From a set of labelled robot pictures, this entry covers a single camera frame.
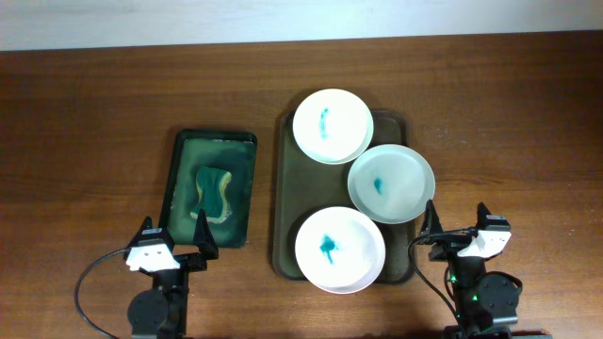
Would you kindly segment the white plate teal streak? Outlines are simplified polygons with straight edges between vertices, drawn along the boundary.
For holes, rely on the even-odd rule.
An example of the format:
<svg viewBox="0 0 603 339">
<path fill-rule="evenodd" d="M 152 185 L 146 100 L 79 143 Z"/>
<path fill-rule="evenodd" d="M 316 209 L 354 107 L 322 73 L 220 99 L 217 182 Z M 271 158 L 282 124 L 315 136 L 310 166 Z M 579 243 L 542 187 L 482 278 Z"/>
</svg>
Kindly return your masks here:
<svg viewBox="0 0 603 339">
<path fill-rule="evenodd" d="M 372 140 L 372 114 L 357 95 L 343 89 L 322 89 L 305 98 L 292 122 L 293 137 L 311 159 L 326 165 L 348 163 Z"/>
</svg>

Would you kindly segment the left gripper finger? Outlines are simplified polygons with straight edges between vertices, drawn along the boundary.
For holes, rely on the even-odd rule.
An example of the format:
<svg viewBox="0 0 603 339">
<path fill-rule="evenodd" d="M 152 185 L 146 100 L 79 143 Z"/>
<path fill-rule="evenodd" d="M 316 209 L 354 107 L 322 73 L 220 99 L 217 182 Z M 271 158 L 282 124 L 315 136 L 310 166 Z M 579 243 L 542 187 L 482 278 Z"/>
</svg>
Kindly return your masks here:
<svg viewBox="0 0 603 339">
<path fill-rule="evenodd" d="M 143 234 L 145 231 L 152 230 L 153 222 L 152 219 L 147 216 L 141 223 L 139 230 L 135 233 L 131 241 L 128 243 L 127 248 L 137 247 L 139 242 L 145 239 L 145 235 Z"/>
<path fill-rule="evenodd" d="M 205 260 L 216 260 L 219 258 L 218 245 L 211 234 L 203 209 L 199 211 L 197 216 L 193 244 L 199 249 L 199 253 Z"/>
</svg>

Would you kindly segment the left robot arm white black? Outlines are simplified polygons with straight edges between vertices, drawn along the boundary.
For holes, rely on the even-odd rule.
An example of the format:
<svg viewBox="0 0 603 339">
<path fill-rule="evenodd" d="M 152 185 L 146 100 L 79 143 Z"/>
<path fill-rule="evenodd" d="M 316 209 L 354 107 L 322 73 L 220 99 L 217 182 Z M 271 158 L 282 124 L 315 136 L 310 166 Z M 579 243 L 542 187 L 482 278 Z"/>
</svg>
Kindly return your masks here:
<svg viewBox="0 0 603 339">
<path fill-rule="evenodd" d="M 126 248 L 125 262 L 132 271 L 152 278 L 152 287 L 137 294 L 127 317 L 134 338 L 182 338 L 187 328 L 188 276 L 207 270 L 219 258 L 204 212 L 197 218 L 192 253 L 173 253 L 175 242 L 165 228 L 155 228 L 147 217 Z"/>
</svg>

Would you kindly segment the green and yellow sponge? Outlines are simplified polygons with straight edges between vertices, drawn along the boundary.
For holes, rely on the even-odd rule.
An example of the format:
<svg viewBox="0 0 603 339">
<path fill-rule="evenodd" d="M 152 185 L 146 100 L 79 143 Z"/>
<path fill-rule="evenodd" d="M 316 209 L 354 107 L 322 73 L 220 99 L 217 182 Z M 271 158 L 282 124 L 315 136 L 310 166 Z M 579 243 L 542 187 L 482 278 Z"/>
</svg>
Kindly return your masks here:
<svg viewBox="0 0 603 339">
<path fill-rule="evenodd" d="M 197 219 L 204 211 L 208 223 L 222 224 L 232 214 L 226 197 L 226 188 L 231 183 L 232 173 L 224 169 L 200 167 L 195 178 L 198 201 L 190 211 Z"/>
</svg>

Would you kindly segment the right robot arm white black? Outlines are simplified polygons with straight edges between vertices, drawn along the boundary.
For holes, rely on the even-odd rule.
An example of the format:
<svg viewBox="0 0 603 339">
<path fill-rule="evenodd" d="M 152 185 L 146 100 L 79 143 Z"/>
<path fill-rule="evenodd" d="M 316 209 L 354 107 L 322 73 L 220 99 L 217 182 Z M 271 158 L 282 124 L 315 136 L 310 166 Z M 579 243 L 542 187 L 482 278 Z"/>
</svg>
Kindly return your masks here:
<svg viewBox="0 0 603 339">
<path fill-rule="evenodd" d="M 486 262 L 503 252 L 511 238 L 508 220 L 477 205 L 473 227 L 446 231 L 433 201 L 426 202 L 419 236 L 408 247 L 409 263 L 421 280 L 447 305 L 456 323 L 442 331 L 444 338 L 549 338 L 544 331 L 512 331 L 518 323 L 517 307 L 523 283 L 516 277 L 488 271 Z M 429 245 L 431 262 L 444 262 L 445 292 L 436 288 L 416 265 L 414 247 Z"/>
</svg>

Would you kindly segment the white plate small teal spot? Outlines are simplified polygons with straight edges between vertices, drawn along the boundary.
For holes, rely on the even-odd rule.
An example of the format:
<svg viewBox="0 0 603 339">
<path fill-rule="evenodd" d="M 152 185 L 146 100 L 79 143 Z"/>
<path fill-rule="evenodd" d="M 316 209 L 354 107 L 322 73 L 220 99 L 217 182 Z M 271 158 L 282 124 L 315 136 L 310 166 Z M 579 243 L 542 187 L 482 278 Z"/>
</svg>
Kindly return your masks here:
<svg viewBox="0 0 603 339">
<path fill-rule="evenodd" d="M 425 212 L 435 193 L 435 177 L 418 152 L 384 144 L 370 148 L 352 163 L 347 187 L 360 212 L 380 223 L 400 224 Z"/>
</svg>

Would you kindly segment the white plate large teal stain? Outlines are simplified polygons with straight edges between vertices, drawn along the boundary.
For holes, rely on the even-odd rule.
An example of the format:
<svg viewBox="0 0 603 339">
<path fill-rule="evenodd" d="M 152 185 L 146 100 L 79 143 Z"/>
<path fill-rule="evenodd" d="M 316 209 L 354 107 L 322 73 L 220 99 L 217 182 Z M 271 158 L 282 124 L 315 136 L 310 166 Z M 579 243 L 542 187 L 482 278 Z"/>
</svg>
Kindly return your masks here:
<svg viewBox="0 0 603 339">
<path fill-rule="evenodd" d="M 385 242 L 377 225 L 343 206 L 326 207 L 308 217 L 298 230 L 294 251 L 304 277 L 338 295 L 376 282 L 385 262 Z"/>
</svg>

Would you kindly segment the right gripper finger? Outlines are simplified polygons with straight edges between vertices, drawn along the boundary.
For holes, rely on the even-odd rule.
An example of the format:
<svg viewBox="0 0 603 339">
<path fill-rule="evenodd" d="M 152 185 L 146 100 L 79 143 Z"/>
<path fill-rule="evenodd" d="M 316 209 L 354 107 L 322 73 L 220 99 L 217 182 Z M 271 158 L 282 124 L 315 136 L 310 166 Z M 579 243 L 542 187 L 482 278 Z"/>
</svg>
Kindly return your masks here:
<svg viewBox="0 0 603 339">
<path fill-rule="evenodd" d="M 483 202 L 480 202 L 477 205 L 477 223 L 476 228 L 481 231 L 486 231 L 490 229 L 490 221 L 488 219 L 488 215 L 490 214 L 489 209 Z"/>
<path fill-rule="evenodd" d="M 440 223 L 440 219 L 436 213 L 433 200 L 426 202 L 426 208 L 424 213 L 424 219 L 420 228 L 420 235 L 436 235 L 443 232 L 443 227 Z"/>
</svg>

